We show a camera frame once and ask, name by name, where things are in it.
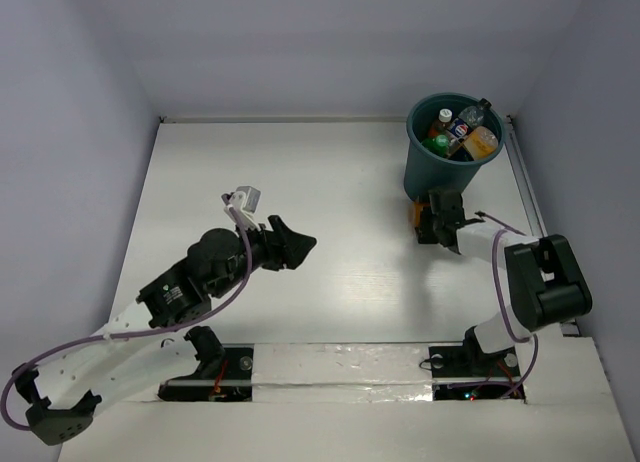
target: white floor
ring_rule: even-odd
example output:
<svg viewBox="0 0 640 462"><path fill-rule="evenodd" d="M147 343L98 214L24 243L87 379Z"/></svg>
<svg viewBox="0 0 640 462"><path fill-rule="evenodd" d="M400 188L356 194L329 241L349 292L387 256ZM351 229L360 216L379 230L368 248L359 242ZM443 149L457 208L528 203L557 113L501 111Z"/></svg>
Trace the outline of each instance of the white floor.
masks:
<svg viewBox="0 0 640 462"><path fill-rule="evenodd" d="M276 390L244 404L119 403L65 444L60 461L633 461L592 341L563 338L557 326L540 333L527 404L279 390L282 380L313 388L377 377L429 400L430 376L420 392L416 367L422 346L387 346L381 353L398 359L380 364L366 355L377 348L345 359L329 346L309 366L316 349L304 344L459 341L496 312L487 264L415 242L402 189L407 144L397 123L162 125L113 312L206 230L231 228L219 195L254 185L262 220L278 214L318 238L298 270L256 272L211 323L223 344L266 344L256 349L256 380ZM482 209L528 228L506 151L464 198L469 215ZM281 343L299 345L268 345ZM517 351L528 365L531 347Z"/></svg>
<svg viewBox="0 0 640 462"><path fill-rule="evenodd" d="M213 227L232 228L220 194L262 193L318 245L296 271L254 274L212 320L223 343L460 340L497 310L490 268L416 243L402 188L399 123L161 125L114 312ZM516 227L527 218L505 151L464 194Z"/></svg>

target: teal bucket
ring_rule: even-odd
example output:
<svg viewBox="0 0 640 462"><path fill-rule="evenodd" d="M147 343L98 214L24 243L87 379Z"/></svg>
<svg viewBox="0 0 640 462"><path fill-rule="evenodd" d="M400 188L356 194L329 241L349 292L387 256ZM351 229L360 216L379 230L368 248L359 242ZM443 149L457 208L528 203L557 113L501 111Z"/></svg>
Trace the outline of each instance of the teal bucket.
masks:
<svg viewBox="0 0 640 462"><path fill-rule="evenodd" d="M460 192L466 189L480 167L491 162L504 146L505 130L502 120L493 110L485 115L484 126L499 140L498 148L489 156L475 162L457 162L443 159L429 152L421 141L427 138L431 123L440 109L450 109L457 116L463 109L476 105L477 99L463 94L434 94L418 102L407 117L409 154L404 171L404 190L411 200L427 196L430 189L447 187Z"/></svg>

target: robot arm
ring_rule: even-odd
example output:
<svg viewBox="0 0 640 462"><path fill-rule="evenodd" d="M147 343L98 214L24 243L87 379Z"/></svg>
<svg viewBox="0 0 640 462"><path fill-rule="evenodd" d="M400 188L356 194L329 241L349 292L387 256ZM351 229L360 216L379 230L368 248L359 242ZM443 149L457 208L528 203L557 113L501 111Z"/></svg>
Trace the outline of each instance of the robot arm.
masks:
<svg viewBox="0 0 640 462"><path fill-rule="evenodd" d="M114 402L150 385L185 374L215 377L224 347L211 328L196 324L231 303L244 285L213 310L211 297L246 284L248 272L259 267L296 269L316 244L278 216L268 218L272 230L255 223L259 197L252 187L239 187L225 197L225 212L236 221L238 233L221 228L206 232L134 303L91 337L68 344L80 349L16 369L15 387L31 405L24 428L47 445L57 445L86 430Z"/></svg>
<svg viewBox="0 0 640 462"><path fill-rule="evenodd" d="M511 304L465 334L471 364L498 356L547 325L591 311L587 284L569 242L560 235L537 238L467 220L462 196L448 189L429 193L416 232L420 243L440 244L489 263L495 259L496 280L498 267L507 272Z"/></svg>

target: black bracket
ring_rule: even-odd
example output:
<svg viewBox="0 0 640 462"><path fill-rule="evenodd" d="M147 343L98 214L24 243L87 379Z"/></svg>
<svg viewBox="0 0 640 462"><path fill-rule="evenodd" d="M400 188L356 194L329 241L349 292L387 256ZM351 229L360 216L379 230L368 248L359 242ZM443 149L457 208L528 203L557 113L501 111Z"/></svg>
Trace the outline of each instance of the black bracket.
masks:
<svg viewBox="0 0 640 462"><path fill-rule="evenodd" d="M561 235L505 248L511 306L530 332L588 314L593 300L571 246ZM545 280L542 273L550 274Z"/></svg>
<svg viewBox="0 0 640 462"><path fill-rule="evenodd" d="M158 397L168 402L250 401L253 347L226 347L220 362L207 377L196 371L165 382L160 386Z"/></svg>
<svg viewBox="0 0 640 462"><path fill-rule="evenodd" d="M225 349L210 327L194 327L187 332L185 340L196 349L196 360L200 361L193 377L207 379L217 374L225 356Z"/></svg>
<svg viewBox="0 0 640 462"><path fill-rule="evenodd" d="M419 244L440 244L459 253L456 231L467 225L482 222L467 220L462 206L462 194L455 189L429 191L429 202L418 200L420 206L416 236Z"/></svg>
<svg viewBox="0 0 640 462"><path fill-rule="evenodd" d="M18 393L31 404L25 414L31 432L47 445L61 444L84 432L93 422L93 413L102 398L88 391L71 409L49 409L51 401L40 398L37 377L36 369L28 370L15 384Z"/></svg>
<svg viewBox="0 0 640 462"><path fill-rule="evenodd" d="M517 361L513 347L494 354L484 354L479 350L479 347L474 348L472 345L473 342L467 336L462 345L430 346L428 361L431 365L430 370L433 377L447 379L487 378L490 375L499 375L495 372L496 365L498 362L504 361L505 358L512 357L513 360ZM518 365L509 367L509 371L514 377L520 375Z"/></svg>

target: gray wall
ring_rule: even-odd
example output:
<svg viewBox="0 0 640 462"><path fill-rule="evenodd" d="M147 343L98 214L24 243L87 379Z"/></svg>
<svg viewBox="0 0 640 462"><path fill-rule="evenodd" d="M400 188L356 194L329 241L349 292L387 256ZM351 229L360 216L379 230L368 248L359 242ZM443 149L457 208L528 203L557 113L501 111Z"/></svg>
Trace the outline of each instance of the gray wall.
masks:
<svg viewBox="0 0 640 462"><path fill-rule="evenodd" d="M163 115L516 110L581 0L101 0Z"/></svg>
<svg viewBox="0 0 640 462"><path fill-rule="evenodd" d="M640 0L585 0L516 117L548 230L593 292L595 337L640 455Z"/></svg>
<svg viewBox="0 0 640 462"><path fill-rule="evenodd" d="M0 0L0 380L107 318L157 118L95 0ZM24 420L25 404L13 398ZM58 450L0 423L0 458Z"/></svg>

